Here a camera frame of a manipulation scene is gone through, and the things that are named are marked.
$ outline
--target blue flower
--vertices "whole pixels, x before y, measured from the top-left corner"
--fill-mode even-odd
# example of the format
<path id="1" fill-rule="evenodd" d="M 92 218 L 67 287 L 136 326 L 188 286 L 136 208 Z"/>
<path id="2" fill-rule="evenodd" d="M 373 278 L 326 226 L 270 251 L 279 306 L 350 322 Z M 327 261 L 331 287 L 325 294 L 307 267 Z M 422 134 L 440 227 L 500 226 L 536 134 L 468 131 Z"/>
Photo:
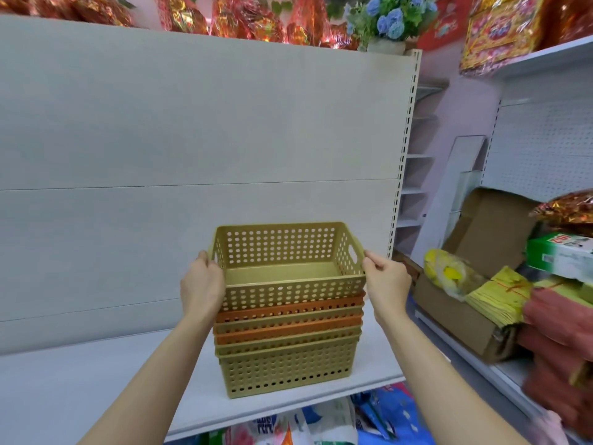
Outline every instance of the blue flower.
<path id="1" fill-rule="evenodd" d="M 396 9 L 391 9 L 389 14 L 387 14 L 387 20 L 389 21 L 389 26 L 391 26 L 395 22 L 401 22 L 404 19 L 404 13 L 398 7 Z"/>
<path id="2" fill-rule="evenodd" d="M 379 20 L 376 21 L 376 28 L 379 31 L 379 34 L 386 34 L 389 30 L 389 20 L 384 15 L 379 17 Z"/>
<path id="3" fill-rule="evenodd" d="M 402 34 L 404 34 L 404 23 L 403 22 L 395 22 L 392 26 L 389 27 L 389 31 L 387 31 L 387 37 L 391 40 L 399 39 Z"/>
<path id="4" fill-rule="evenodd" d="M 369 4 L 367 4 L 367 14 L 371 16 L 375 16 L 379 14 L 379 5 L 381 4 L 381 0 L 371 0 Z"/>

